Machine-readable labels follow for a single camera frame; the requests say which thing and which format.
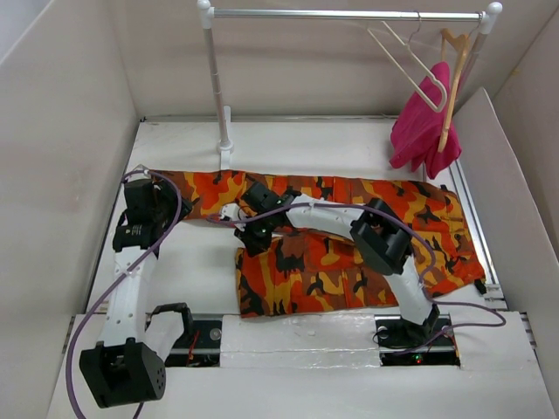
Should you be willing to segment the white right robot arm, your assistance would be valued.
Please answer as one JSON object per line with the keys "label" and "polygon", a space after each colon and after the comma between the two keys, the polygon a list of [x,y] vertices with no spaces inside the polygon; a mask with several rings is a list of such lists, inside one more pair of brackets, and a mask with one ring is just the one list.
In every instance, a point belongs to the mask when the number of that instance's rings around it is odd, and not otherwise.
{"label": "white right robot arm", "polygon": [[280,196],[259,182],[242,195],[242,200],[253,216],[236,203],[224,205],[219,215],[233,222],[236,237],[250,255],[267,250],[273,233],[281,227],[348,239],[364,263],[385,277],[400,306],[401,319],[387,329],[388,335],[409,344],[425,343],[434,335],[439,310],[426,297],[415,267],[412,230],[384,201],[373,198],[366,204],[341,204],[299,191]]}

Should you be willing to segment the orange camouflage trousers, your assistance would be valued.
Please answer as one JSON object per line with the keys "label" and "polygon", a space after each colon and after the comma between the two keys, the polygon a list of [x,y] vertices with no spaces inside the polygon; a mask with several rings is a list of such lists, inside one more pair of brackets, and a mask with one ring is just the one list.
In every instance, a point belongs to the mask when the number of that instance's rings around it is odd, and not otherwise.
{"label": "orange camouflage trousers", "polygon": [[[192,203],[191,219],[212,216],[227,203],[246,210],[242,195],[254,182],[278,195],[293,190],[337,203],[380,198],[433,249],[430,254],[418,240],[412,242],[419,271],[430,261],[435,263],[424,278],[431,296],[481,285],[486,279],[458,197],[430,183],[236,170],[167,171],[165,176]],[[238,248],[235,265],[238,306],[244,318],[397,303],[385,278],[365,265],[356,247],[333,236],[283,228],[270,249],[258,256]]]}

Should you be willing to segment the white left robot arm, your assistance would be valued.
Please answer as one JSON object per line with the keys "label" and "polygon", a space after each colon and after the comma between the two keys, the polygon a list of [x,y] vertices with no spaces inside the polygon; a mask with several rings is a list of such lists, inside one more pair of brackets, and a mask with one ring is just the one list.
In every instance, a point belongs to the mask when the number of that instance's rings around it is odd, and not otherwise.
{"label": "white left robot arm", "polygon": [[104,326],[95,346],[79,356],[79,369],[102,408],[160,400],[171,348],[194,338],[188,305],[148,309],[150,280],[162,240],[191,210],[166,180],[128,181],[126,208],[114,233],[114,281]]}

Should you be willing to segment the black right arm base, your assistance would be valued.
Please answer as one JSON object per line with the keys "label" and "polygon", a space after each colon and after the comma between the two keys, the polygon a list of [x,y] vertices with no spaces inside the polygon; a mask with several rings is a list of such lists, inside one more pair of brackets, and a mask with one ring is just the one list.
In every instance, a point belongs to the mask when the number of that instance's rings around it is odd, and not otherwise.
{"label": "black right arm base", "polygon": [[457,344],[442,330],[452,324],[450,316],[443,314],[424,338],[411,338],[398,315],[376,315],[376,330],[372,340],[377,344],[382,367],[459,367]]}

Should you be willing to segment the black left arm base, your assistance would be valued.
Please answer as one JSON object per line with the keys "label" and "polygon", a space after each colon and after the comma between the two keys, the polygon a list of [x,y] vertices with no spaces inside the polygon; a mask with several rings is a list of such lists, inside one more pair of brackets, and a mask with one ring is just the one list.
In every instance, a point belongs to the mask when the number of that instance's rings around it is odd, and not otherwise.
{"label": "black left arm base", "polygon": [[157,306],[143,342],[165,359],[165,367],[218,367],[222,321],[222,315],[192,314],[185,303]]}

